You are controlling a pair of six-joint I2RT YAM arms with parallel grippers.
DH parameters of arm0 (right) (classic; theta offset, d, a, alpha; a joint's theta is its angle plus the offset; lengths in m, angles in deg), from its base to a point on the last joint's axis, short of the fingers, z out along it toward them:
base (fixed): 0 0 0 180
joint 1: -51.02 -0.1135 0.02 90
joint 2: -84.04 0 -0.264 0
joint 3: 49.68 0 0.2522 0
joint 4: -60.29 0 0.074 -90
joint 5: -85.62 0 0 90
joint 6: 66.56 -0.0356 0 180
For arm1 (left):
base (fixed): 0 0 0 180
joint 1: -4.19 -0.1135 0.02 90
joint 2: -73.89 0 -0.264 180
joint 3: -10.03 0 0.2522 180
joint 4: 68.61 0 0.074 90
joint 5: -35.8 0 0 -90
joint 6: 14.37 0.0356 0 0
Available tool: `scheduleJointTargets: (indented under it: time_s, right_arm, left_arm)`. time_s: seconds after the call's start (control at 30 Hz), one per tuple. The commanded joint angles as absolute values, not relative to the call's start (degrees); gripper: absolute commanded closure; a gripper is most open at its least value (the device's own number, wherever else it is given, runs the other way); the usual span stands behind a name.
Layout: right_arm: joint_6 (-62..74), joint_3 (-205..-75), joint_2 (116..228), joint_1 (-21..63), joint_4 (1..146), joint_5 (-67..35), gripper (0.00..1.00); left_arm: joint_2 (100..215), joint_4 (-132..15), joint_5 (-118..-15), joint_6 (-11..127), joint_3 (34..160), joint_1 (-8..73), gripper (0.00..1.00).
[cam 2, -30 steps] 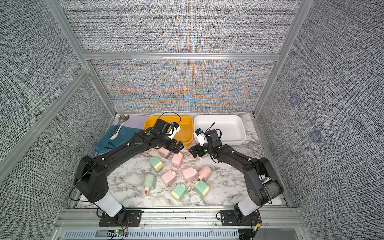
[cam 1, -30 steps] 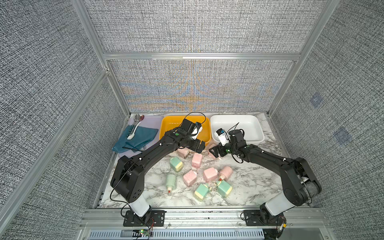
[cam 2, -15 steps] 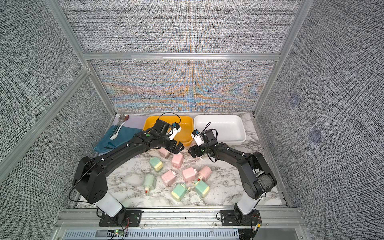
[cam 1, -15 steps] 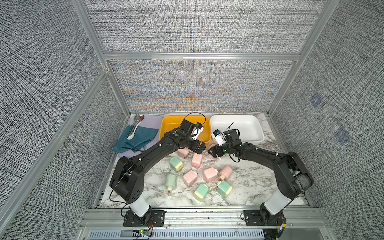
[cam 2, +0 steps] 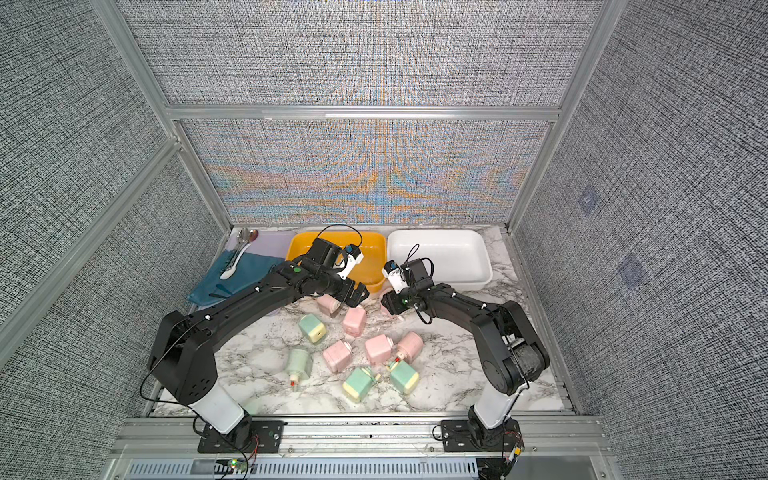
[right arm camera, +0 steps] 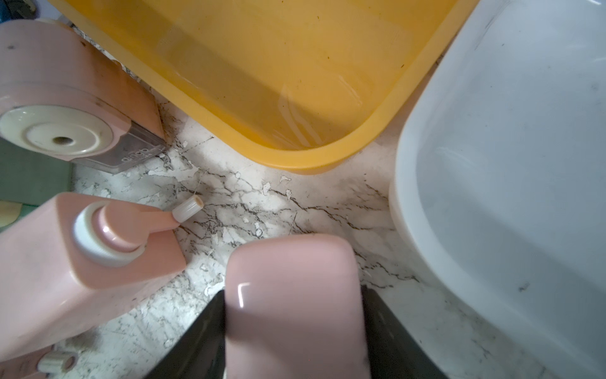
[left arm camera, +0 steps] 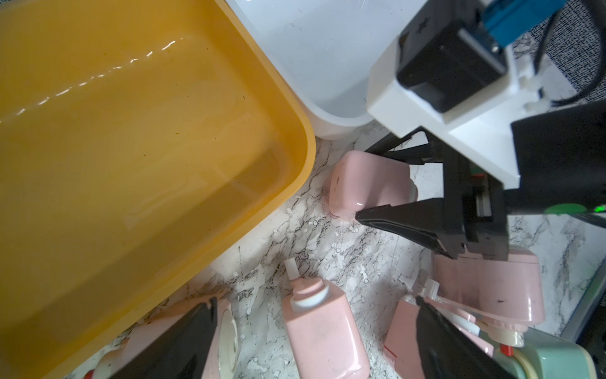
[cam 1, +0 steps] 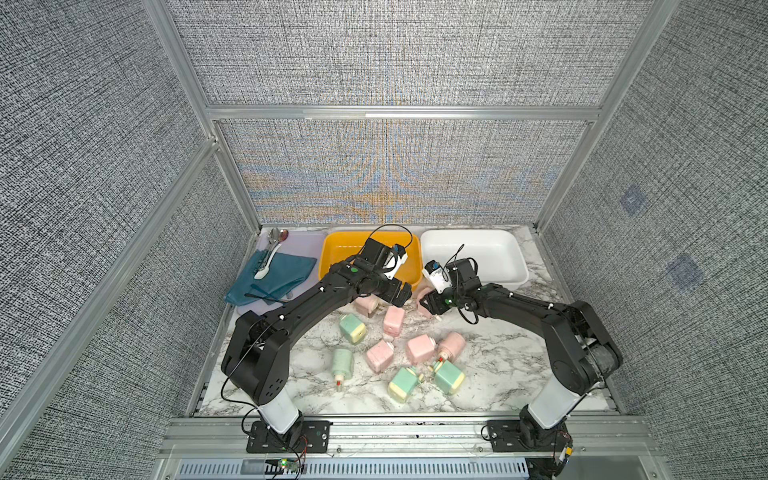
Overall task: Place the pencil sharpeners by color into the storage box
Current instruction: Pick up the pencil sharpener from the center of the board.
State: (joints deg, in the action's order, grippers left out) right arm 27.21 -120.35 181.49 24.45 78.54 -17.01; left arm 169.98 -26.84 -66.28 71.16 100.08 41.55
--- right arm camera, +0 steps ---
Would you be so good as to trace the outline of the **white plastic tray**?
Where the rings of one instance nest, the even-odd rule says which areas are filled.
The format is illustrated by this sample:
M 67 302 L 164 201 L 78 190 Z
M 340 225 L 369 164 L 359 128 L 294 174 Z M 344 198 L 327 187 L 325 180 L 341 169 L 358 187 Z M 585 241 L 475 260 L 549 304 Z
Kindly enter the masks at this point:
M 603 378 L 604 2 L 479 2 L 403 127 L 390 207 L 467 306 Z

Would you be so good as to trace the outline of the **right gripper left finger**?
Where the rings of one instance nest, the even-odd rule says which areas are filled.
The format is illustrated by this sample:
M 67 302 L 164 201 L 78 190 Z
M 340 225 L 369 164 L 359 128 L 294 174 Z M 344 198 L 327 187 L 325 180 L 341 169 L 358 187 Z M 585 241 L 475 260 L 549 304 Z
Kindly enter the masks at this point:
M 225 317 L 225 297 L 221 290 L 145 379 L 223 378 L 226 369 Z

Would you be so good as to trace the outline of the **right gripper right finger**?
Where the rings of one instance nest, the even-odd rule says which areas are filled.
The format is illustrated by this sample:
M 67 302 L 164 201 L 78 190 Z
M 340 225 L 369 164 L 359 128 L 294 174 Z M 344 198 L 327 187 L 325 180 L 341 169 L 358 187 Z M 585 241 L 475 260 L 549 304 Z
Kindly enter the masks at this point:
M 371 378 L 447 378 L 375 290 L 361 296 Z

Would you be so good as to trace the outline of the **yellow plastic tray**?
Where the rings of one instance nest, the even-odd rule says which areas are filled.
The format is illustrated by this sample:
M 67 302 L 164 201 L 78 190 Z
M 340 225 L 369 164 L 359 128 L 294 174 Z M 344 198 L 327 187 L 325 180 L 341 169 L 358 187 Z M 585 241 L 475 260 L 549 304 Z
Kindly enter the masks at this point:
M 474 1 L 57 1 L 246 158 L 328 171 L 377 138 Z

